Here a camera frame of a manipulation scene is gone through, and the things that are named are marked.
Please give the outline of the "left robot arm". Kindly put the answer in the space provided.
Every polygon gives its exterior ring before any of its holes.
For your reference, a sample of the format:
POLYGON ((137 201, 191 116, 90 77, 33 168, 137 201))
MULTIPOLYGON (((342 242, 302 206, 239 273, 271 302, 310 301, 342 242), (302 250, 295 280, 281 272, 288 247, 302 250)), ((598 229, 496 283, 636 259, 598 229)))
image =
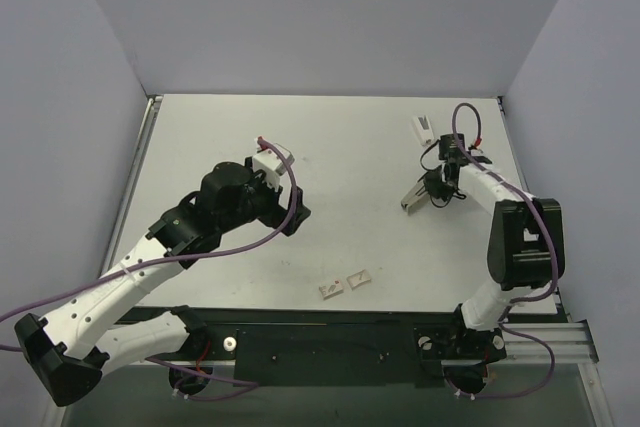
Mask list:
POLYGON ((222 162, 198 190, 164 212, 131 251, 94 284, 66 295, 42 315, 28 313, 14 326, 27 363, 58 407, 85 397, 107 374, 159 354, 192 359, 211 351, 213 335, 187 306, 118 328, 116 322, 168 280, 215 251, 222 237, 258 221, 275 234, 293 235, 311 214, 293 185, 281 206, 282 176, 292 162, 273 151, 222 162))

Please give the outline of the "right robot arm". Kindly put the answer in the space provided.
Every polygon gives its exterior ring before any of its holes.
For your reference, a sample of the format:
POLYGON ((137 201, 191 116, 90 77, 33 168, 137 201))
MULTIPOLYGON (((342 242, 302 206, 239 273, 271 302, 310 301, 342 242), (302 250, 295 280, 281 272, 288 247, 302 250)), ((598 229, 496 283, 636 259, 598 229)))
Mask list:
POLYGON ((446 360, 495 362, 505 356, 501 322, 514 306, 551 296, 564 274, 561 207, 513 185, 461 134, 443 135, 428 148, 439 164, 424 168, 401 207, 412 214, 425 202, 445 208, 454 199, 474 200, 491 216, 489 279, 455 309, 445 333, 423 335, 419 347, 446 360))

